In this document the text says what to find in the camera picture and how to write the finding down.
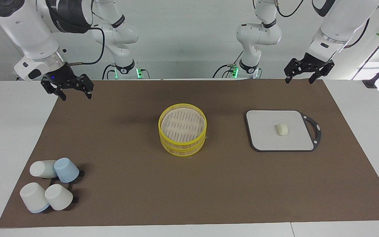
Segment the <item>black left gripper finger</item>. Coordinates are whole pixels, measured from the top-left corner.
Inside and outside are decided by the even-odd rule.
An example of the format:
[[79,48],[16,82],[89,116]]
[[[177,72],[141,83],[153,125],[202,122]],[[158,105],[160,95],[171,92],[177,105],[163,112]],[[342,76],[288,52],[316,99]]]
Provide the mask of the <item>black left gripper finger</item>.
[[297,72],[297,60],[290,60],[287,66],[284,68],[284,73],[286,75],[285,82],[289,84],[292,78],[296,75]]
[[320,78],[322,76],[322,72],[321,72],[321,69],[319,69],[318,67],[315,67],[314,68],[314,73],[311,75],[311,77],[309,78],[309,83],[310,84],[313,84],[318,78]]

